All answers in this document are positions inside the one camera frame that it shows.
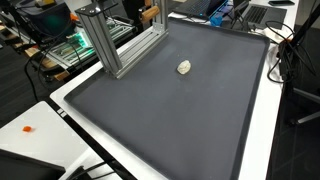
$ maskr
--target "metal extrusion bar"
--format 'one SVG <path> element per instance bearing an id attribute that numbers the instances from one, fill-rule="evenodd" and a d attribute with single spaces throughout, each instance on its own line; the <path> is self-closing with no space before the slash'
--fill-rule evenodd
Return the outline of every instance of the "metal extrusion bar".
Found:
<path id="1" fill-rule="evenodd" d="M 155 32 L 144 32 L 143 38 L 120 54 L 121 62 L 124 67 L 121 69 L 117 78 L 121 79 L 134 65 L 142 60 L 152 49 L 154 49 L 167 35 L 168 32 L 157 34 Z"/>
<path id="2" fill-rule="evenodd" d="M 77 14 L 105 70 L 115 75 L 122 69 L 122 63 L 105 23 L 103 13 L 90 17 Z"/>
<path id="3" fill-rule="evenodd" d="M 168 9 L 166 0 L 153 0 L 153 5 L 160 7 L 160 13 L 153 19 L 153 27 L 135 39 L 128 49 L 117 54 L 111 38 L 113 31 L 105 23 L 103 10 L 107 8 L 100 3 L 93 3 L 76 11 L 95 51 L 106 71 L 116 78 L 122 78 L 146 54 L 155 48 L 168 34 Z"/>

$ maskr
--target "gray mat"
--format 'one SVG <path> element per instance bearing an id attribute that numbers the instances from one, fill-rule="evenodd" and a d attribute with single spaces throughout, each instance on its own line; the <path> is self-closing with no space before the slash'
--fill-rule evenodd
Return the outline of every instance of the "gray mat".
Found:
<path id="1" fill-rule="evenodd" d="M 237 179 L 269 41 L 180 21 L 169 30 L 122 80 L 101 70 L 65 99 L 169 179 Z"/>

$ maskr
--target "electronic equipment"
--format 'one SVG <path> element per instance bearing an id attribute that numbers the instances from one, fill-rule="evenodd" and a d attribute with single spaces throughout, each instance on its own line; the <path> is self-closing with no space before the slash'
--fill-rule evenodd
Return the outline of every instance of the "electronic equipment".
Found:
<path id="1" fill-rule="evenodd" d="M 241 13 L 241 10 L 236 13 L 240 13 L 240 16 L 244 21 L 248 22 L 249 26 L 258 29 L 265 29 L 265 22 L 267 21 L 278 21 L 283 23 L 287 14 L 286 9 L 250 4 L 247 0 L 235 0 L 235 9 L 237 9 L 237 6 L 242 6 L 242 4 L 248 4 L 248 6 L 243 13 Z M 276 29 L 282 28 L 282 24 L 279 23 L 272 23 L 270 26 Z"/>
<path id="2" fill-rule="evenodd" d="M 65 169 L 61 166 L 0 149 L 1 179 L 57 180 L 64 173 Z"/>
<path id="3" fill-rule="evenodd" d="M 116 46 L 120 45 L 128 38 L 133 37 L 136 32 L 135 26 L 116 19 L 108 18 L 106 24 L 111 39 Z M 94 59 L 97 56 L 87 34 L 84 31 L 80 31 L 72 35 L 72 37 L 69 37 L 66 42 L 54 46 L 47 54 L 47 57 L 67 71 L 73 71 L 74 68 L 81 68 L 81 65 L 85 65 L 89 62 L 87 62 L 87 60 Z"/>
<path id="4" fill-rule="evenodd" d="M 29 25 L 44 36 L 57 36 L 63 31 L 64 35 L 74 32 L 70 26 L 70 10 L 64 0 L 56 0 L 45 9 L 36 7 L 33 0 L 23 0 L 16 8 Z"/>
<path id="5" fill-rule="evenodd" d="M 294 2 L 292 1 L 269 1 L 271 6 L 293 6 Z"/>
<path id="6" fill-rule="evenodd" d="M 208 20 L 217 10 L 225 5 L 228 0 L 188 0 L 173 9 L 173 12 L 184 14 L 199 19 Z"/>

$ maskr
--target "white desk edge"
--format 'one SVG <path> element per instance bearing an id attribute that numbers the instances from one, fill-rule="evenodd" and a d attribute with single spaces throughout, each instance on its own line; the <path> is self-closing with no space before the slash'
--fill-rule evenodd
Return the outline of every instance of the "white desk edge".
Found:
<path id="1" fill-rule="evenodd" d="M 293 0 L 294 6 L 281 7 L 287 9 L 284 23 L 291 28 L 294 27 L 299 0 Z M 266 0 L 252 0 L 250 3 L 269 6 Z M 117 51 L 123 52 L 134 40 L 128 42 Z M 256 102 L 251 118 L 250 129 L 243 155 L 239 179 L 260 180 L 265 179 L 268 162 L 272 147 L 275 124 L 277 120 L 278 108 L 280 104 L 282 87 L 279 84 L 270 82 L 266 75 L 269 68 L 275 63 L 275 46 L 269 49 L 262 76 Z M 50 97 L 66 113 L 68 113 L 81 127 L 83 127 L 92 137 L 94 137 L 114 158 L 116 158 L 128 171 L 137 179 L 166 179 L 162 174 L 147 165 L 119 142 L 103 130 L 95 126 L 87 118 L 78 113 L 73 107 L 64 101 L 64 96 L 81 84 L 102 68 L 101 63 L 96 63 L 91 68 L 80 74 L 78 77 L 53 92 Z"/>
<path id="2" fill-rule="evenodd" d="M 35 128 L 35 132 L 31 132 L 32 134 L 22 132 L 20 128 L 24 125 L 31 125 Z M 54 131 L 63 136 L 54 135 Z M 71 127 L 68 127 L 67 123 L 44 101 L 32 106 L 0 128 L 0 132 L 1 149 L 65 168 L 65 173 L 59 180 L 67 179 L 79 166 L 87 169 L 103 162 L 101 157 L 78 135 L 75 135 Z M 98 177 L 110 172 L 113 172 L 113 169 L 106 164 L 90 171 L 89 175 Z M 106 176 L 105 179 L 120 180 L 121 178 L 113 174 Z"/>

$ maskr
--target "black cable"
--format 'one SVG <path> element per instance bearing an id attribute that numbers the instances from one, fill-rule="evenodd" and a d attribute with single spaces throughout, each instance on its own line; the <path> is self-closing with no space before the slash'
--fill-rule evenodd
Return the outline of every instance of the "black cable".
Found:
<path id="1" fill-rule="evenodd" d="M 104 175 L 101 175 L 101 176 L 98 176 L 98 177 L 94 177 L 94 178 L 92 178 L 92 179 L 100 179 L 100 178 L 109 176 L 110 174 L 113 174 L 113 173 L 115 173 L 115 172 L 113 171 L 113 172 L 110 172 L 110 173 L 107 173 L 107 174 L 104 174 Z"/>
<path id="2" fill-rule="evenodd" d="M 16 27 L 17 27 L 17 31 L 18 31 L 18 36 L 19 36 L 20 42 L 21 42 L 21 44 L 23 45 L 23 41 L 22 41 L 22 39 L 21 39 L 21 32 L 20 32 L 20 28 L 19 28 L 19 26 L 18 26 L 17 20 L 16 20 L 16 18 L 14 18 L 14 17 L 13 17 L 13 20 L 14 20 L 14 24 L 15 24 Z"/>
<path id="3" fill-rule="evenodd" d="M 238 18 L 234 19 L 234 22 L 232 23 L 231 25 L 231 28 L 230 29 L 233 29 L 234 25 L 236 24 L 237 21 L 240 22 L 241 26 L 242 26 L 242 29 L 241 30 L 244 30 L 245 26 L 243 25 L 243 22 L 245 22 L 245 19 L 242 17 L 242 14 L 239 12 L 239 11 L 235 11 L 235 13 L 238 14 Z"/>
<path id="4" fill-rule="evenodd" d="M 46 58 L 47 54 L 49 53 L 49 51 L 57 44 L 58 40 L 55 41 L 48 49 L 47 51 L 45 52 L 45 54 L 42 56 L 41 60 L 39 61 L 39 65 L 38 65 L 38 72 L 37 72 L 37 76 L 38 76 L 38 79 L 40 81 L 40 84 L 47 90 L 49 90 L 49 88 L 42 82 L 41 78 L 40 78 L 40 68 L 41 68 L 41 65 L 42 65 L 42 62 L 43 60 Z"/>
<path id="5" fill-rule="evenodd" d="M 25 72 L 25 74 L 27 75 L 27 78 L 28 78 L 28 80 L 29 80 L 29 82 L 30 82 L 30 84 L 31 84 L 31 88 L 32 88 L 32 92 L 33 92 L 34 99 L 35 99 L 37 102 L 39 102 L 39 99 L 38 99 L 37 92 L 36 92 L 36 89 L 35 89 L 35 87 L 34 87 L 33 81 L 32 81 L 32 79 L 31 79 L 31 77 L 30 77 L 30 75 L 29 75 L 29 73 L 28 73 L 28 64 L 30 63 L 31 58 L 32 58 L 33 56 L 31 56 L 31 57 L 28 59 L 27 63 L 24 65 L 24 72 Z"/>
<path id="6" fill-rule="evenodd" d="M 32 38 L 30 37 L 28 44 L 31 44 L 31 40 L 32 40 Z"/>
<path id="7" fill-rule="evenodd" d="M 269 23 L 278 23 L 278 24 L 281 24 L 281 25 L 287 27 L 287 28 L 291 31 L 291 34 L 290 34 L 287 38 L 285 38 L 285 37 L 283 37 L 280 33 L 278 33 L 277 31 L 273 30 L 273 28 L 269 25 Z M 270 29 L 270 31 L 274 32 L 275 34 L 277 34 L 278 36 L 280 36 L 280 37 L 281 37 L 283 40 L 285 40 L 285 41 L 288 41 L 288 38 L 289 38 L 290 36 L 294 35 L 294 31 L 292 30 L 292 28 L 289 27 L 288 25 L 282 23 L 282 22 L 279 22 L 279 21 L 266 21 L 265 24 L 266 24 L 267 28 Z"/>
<path id="8" fill-rule="evenodd" d="M 76 55 L 77 55 L 77 57 L 78 57 L 79 64 L 80 64 L 80 66 L 81 66 L 81 70 L 82 70 L 82 72 L 83 72 L 84 69 L 83 69 L 82 61 L 81 61 L 81 59 L 80 59 L 80 56 L 79 56 L 76 48 L 74 48 L 74 46 L 73 46 L 70 42 L 67 41 L 67 43 L 72 47 L 73 51 L 76 53 Z"/>
<path id="9" fill-rule="evenodd" d="M 101 167 L 101 166 L 103 166 L 105 164 L 107 164 L 107 163 L 106 162 L 101 162 L 99 164 L 96 164 L 96 165 L 94 165 L 94 166 L 92 166 L 92 167 L 90 167 L 90 168 L 88 168 L 86 170 L 83 170 L 83 171 L 79 172 L 78 174 L 74 175 L 73 177 L 69 177 L 67 180 L 76 180 L 78 177 L 82 176 L 83 174 L 88 173 L 88 172 L 90 172 L 90 171 L 92 171 L 94 169 L 97 169 L 98 167 Z"/>
<path id="10" fill-rule="evenodd" d="M 277 82 L 277 83 L 286 83 L 289 81 L 292 81 L 294 78 L 298 77 L 300 75 L 300 73 L 302 72 L 302 64 L 308 69 L 309 72 L 311 72 L 314 76 L 316 76 L 316 71 L 315 68 L 311 62 L 311 58 L 309 53 L 304 49 L 303 46 L 297 46 L 297 47 L 292 47 L 292 45 L 290 44 L 290 41 L 288 40 L 288 38 L 290 36 L 288 36 L 287 38 L 285 38 L 283 35 L 281 35 L 280 33 L 276 32 L 275 30 L 273 30 L 269 23 L 278 23 L 278 24 L 282 24 L 283 26 L 287 27 L 290 31 L 291 31 L 291 35 L 294 34 L 293 30 L 286 24 L 282 23 L 282 22 L 278 22 L 278 21 L 267 21 L 266 22 L 266 26 L 267 28 L 269 28 L 273 33 L 277 34 L 278 36 L 280 36 L 283 39 L 282 45 L 279 46 L 279 59 L 281 59 L 283 61 L 283 63 L 285 63 L 286 65 L 286 75 L 289 75 L 290 79 L 289 80 L 285 80 L 283 82 L 280 81 L 275 81 L 272 80 L 270 78 L 270 74 L 271 72 L 274 70 L 274 67 L 270 69 L 270 71 L 268 72 L 268 79 L 271 80 L 272 82 Z M 311 68 L 309 67 L 309 65 L 307 64 L 307 62 L 301 57 L 300 53 L 298 52 L 298 48 L 301 47 L 302 50 L 305 52 L 305 54 L 308 57 L 308 61 L 311 65 Z M 291 63 L 292 63 L 292 57 L 293 55 L 295 55 L 298 58 L 298 64 L 296 64 L 297 69 L 292 69 L 291 67 Z M 292 73 L 293 71 L 297 72 L 297 76 L 295 77 L 294 74 Z"/>
<path id="11" fill-rule="evenodd" d="M 256 32 L 256 31 L 251 31 L 251 32 L 252 32 L 252 34 L 259 34 L 259 35 L 261 35 L 261 36 L 264 36 L 264 37 L 268 38 L 268 39 L 271 41 L 271 43 L 276 44 L 276 45 L 279 45 L 279 43 L 277 43 L 277 42 L 274 41 L 273 39 L 269 38 L 269 37 L 266 36 L 265 34 L 262 34 L 262 33 Z"/>

